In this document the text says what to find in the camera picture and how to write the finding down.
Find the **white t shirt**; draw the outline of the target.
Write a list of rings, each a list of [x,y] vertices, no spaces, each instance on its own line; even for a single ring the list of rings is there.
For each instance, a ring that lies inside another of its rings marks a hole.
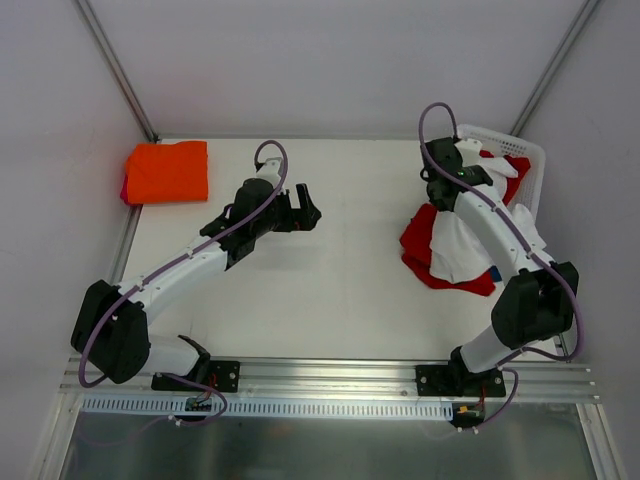
[[[515,224],[527,239],[544,248],[546,243],[538,233],[531,211],[514,200],[531,169],[530,160],[510,155],[496,157],[484,149],[480,155],[482,159],[475,165],[489,174]],[[436,214],[430,249],[429,274],[454,285],[476,281],[494,265],[476,235],[452,212]]]

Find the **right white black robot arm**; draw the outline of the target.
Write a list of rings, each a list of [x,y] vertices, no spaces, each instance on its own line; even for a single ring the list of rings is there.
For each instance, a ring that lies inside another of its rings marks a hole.
[[[431,204],[471,229],[504,283],[489,326],[425,376],[426,386],[441,395],[477,395],[498,367],[535,351],[536,342],[581,327],[579,275],[572,263],[556,262],[525,237],[489,174],[478,165],[464,166],[455,138],[420,148]]]

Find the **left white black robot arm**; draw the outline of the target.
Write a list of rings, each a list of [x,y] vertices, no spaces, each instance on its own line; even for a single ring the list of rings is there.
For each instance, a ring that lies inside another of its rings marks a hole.
[[[188,390],[206,385],[210,353],[186,335],[153,336],[149,327],[189,288],[250,255],[265,234],[313,230],[322,214],[306,184],[297,184],[296,194],[299,205],[293,207],[289,191],[264,179],[248,179],[234,201],[165,264],[117,285],[93,283],[85,292],[70,340],[81,356],[80,384],[85,388],[105,380],[123,384],[149,372]]]

